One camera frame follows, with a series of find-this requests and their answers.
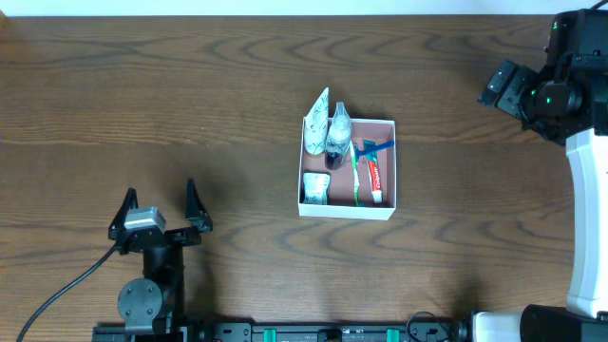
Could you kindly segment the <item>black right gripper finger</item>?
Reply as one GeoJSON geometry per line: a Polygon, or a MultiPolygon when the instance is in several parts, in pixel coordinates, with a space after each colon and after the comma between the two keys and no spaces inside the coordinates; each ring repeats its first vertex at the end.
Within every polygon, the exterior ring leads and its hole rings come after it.
{"type": "Polygon", "coordinates": [[[509,61],[503,61],[494,71],[487,85],[478,98],[478,102],[486,106],[494,106],[504,95],[507,86],[518,70],[518,65],[509,61]]]}
{"type": "Polygon", "coordinates": [[[523,119],[523,107],[535,88],[537,72],[520,65],[501,65],[499,71],[504,81],[497,107],[517,119],[523,119]]]}

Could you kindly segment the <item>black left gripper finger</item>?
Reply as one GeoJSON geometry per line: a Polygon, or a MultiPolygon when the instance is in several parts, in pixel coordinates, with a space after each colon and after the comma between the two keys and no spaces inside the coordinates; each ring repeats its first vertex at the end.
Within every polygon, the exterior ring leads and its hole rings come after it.
{"type": "Polygon", "coordinates": [[[138,207],[137,191],[134,188],[129,188],[126,192],[121,207],[119,208],[114,219],[109,224],[108,236],[110,238],[115,238],[122,230],[125,229],[124,223],[128,212],[131,209],[137,209],[138,207]]]}
{"type": "Polygon", "coordinates": [[[200,233],[210,233],[213,231],[213,221],[200,200],[193,179],[189,179],[186,185],[185,219],[200,233]]]}

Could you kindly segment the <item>white green soap packet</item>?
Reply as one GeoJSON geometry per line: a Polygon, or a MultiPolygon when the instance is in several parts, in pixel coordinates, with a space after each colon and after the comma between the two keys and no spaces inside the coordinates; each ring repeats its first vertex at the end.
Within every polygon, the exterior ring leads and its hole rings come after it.
{"type": "Polygon", "coordinates": [[[327,205],[331,175],[326,173],[307,172],[303,174],[305,204],[327,205]]]}

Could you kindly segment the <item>red green toothpaste tube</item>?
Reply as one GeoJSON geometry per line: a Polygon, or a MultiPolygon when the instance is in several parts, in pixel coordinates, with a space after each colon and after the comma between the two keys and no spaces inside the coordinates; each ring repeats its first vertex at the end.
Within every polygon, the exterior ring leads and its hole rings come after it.
{"type": "Polygon", "coordinates": [[[383,189],[376,152],[366,154],[367,166],[370,176],[370,191],[373,202],[380,204],[383,201],[383,189]]]}

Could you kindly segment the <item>blue disposable razor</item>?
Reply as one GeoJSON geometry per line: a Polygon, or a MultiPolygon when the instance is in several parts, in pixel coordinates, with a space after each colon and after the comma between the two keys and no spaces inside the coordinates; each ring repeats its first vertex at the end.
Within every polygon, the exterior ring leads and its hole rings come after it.
{"type": "Polygon", "coordinates": [[[382,143],[376,143],[374,141],[364,140],[363,141],[363,149],[359,149],[357,144],[354,145],[354,155],[358,160],[361,157],[367,156],[369,154],[375,154],[378,151],[394,147],[394,141],[387,141],[382,143]]]}

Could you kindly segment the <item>white bamboo-print cream tube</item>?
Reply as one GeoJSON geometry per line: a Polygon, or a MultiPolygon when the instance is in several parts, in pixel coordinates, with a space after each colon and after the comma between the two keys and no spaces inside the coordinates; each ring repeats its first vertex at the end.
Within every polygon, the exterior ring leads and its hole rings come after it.
{"type": "Polygon", "coordinates": [[[329,93],[330,89],[326,87],[304,118],[304,148],[313,156],[325,152],[329,122],[329,93]]]}

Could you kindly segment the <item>clear bottle blue liquid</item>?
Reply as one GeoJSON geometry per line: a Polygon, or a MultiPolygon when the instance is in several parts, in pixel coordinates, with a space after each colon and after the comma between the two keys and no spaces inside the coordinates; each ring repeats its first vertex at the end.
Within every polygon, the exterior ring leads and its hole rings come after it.
{"type": "Polygon", "coordinates": [[[338,102],[326,139],[326,167],[337,170],[344,163],[352,141],[352,120],[343,102],[338,102]]]}

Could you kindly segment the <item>green white toothbrush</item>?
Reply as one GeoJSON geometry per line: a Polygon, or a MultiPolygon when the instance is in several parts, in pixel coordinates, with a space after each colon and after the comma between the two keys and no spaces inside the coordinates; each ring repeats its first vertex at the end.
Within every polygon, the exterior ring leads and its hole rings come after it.
{"type": "Polygon", "coordinates": [[[362,203],[359,201],[359,187],[360,187],[360,179],[358,174],[358,166],[357,166],[357,158],[354,149],[353,141],[350,141],[349,144],[350,156],[351,156],[351,167],[353,174],[353,199],[356,207],[360,207],[362,203]]]}

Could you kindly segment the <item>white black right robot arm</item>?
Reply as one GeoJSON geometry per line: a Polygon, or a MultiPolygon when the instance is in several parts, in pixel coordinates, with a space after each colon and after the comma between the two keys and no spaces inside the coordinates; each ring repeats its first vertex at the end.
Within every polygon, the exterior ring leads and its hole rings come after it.
{"type": "Polygon", "coordinates": [[[478,312],[471,341],[607,341],[607,68],[597,54],[565,51],[536,72],[511,61],[479,101],[561,145],[575,196],[575,255],[564,307],[478,312]]]}

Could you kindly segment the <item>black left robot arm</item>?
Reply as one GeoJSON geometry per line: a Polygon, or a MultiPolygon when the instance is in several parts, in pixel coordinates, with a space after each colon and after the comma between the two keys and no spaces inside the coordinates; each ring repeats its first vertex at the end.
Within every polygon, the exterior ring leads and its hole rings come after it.
{"type": "Polygon", "coordinates": [[[141,208],[136,190],[127,190],[108,227],[108,238],[121,255],[141,254],[142,277],[129,281],[118,296],[121,327],[96,327],[94,341],[194,341],[197,329],[184,316],[183,249],[201,244],[213,221],[192,179],[186,185],[185,219],[189,225],[168,230],[155,206],[141,208]]]}

